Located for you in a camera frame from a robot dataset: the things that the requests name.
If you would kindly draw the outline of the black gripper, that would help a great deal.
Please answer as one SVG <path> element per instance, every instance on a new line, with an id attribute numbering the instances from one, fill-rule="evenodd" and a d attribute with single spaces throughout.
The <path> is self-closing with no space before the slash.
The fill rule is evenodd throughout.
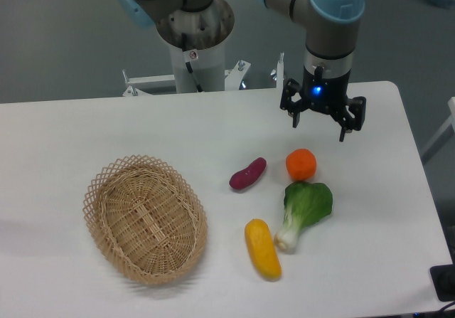
<path id="1" fill-rule="evenodd" d="M 338 78 L 317 78 L 304 69 L 302 88 L 297 81 L 285 81 L 280 100 L 280 109 L 292 118 L 292 127 L 297 128 L 300 114 L 310 109 L 326 115 L 335 116 L 340 125 L 339 142 L 352 131 L 360 131 L 365 121 L 366 98 L 363 96 L 347 98 L 350 71 Z M 293 96 L 301 95 L 298 100 Z"/>

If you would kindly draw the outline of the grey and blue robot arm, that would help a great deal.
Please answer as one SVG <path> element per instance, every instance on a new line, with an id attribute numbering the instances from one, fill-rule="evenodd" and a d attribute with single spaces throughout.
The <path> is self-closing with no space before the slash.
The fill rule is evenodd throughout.
<path id="1" fill-rule="evenodd" d="M 258 0 L 306 31 L 303 80 L 278 81 L 280 107 L 294 123 L 306 110 L 329 115 L 342 133 L 365 120 L 364 97 L 347 95 L 365 0 Z M 224 45 L 235 17 L 225 0 L 118 0 L 138 26 L 168 45 L 179 93 L 226 89 Z"/>

